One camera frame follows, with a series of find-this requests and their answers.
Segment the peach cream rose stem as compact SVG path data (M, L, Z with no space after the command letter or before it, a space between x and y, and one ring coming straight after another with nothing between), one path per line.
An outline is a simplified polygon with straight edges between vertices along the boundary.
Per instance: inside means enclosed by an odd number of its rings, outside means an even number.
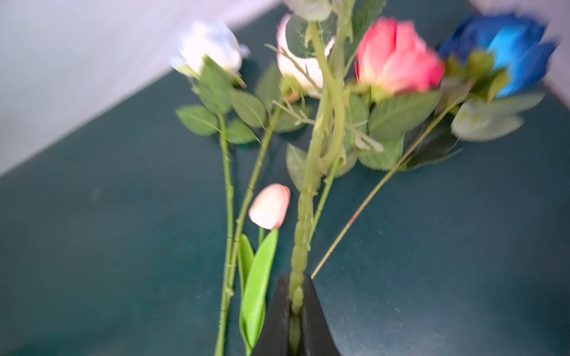
M314 206L317 194L325 204L335 173L344 159L344 136L347 130L349 93L344 78L335 80L327 68L324 49L331 39L354 39L357 31L367 31L382 12L384 1L288 1L292 11L278 31L278 52L297 71L313 80L321 74L323 83L317 88L320 102L305 151L301 182L298 185L298 220L289 273L289 355L300 355L301 310L304 304L302 285L307 270L311 242L322 208ZM315 73L302 68L301 60L316 61Z

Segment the blue rose stem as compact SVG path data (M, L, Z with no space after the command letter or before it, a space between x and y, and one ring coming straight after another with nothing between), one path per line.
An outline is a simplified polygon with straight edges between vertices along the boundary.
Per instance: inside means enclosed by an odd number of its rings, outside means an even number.
M515 132L524 123L522 112L543 99L534 86L558 46L544 40L545 32L546 25L514 13L468 17L437 51L438 99L420 105L427 73L419 72L417 86L404 73L408 94L382 100L370 120L369 133L394 150L361 153L361 163L390 179L456 155L459 142L488 142ZM398 109L401 99L407 105Z

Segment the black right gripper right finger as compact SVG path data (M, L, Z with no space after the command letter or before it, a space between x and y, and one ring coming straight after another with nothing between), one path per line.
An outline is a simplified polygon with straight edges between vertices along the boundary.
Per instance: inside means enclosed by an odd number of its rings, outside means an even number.
M302 285L304 304L301 310L300 355L340 356L327 324L313 280L305 275Z

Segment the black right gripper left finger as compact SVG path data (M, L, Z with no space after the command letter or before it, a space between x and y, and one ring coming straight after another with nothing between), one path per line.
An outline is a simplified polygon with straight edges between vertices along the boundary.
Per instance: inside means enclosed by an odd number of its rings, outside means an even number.
M289 356L289 275L279 277L257 344L251 356Z

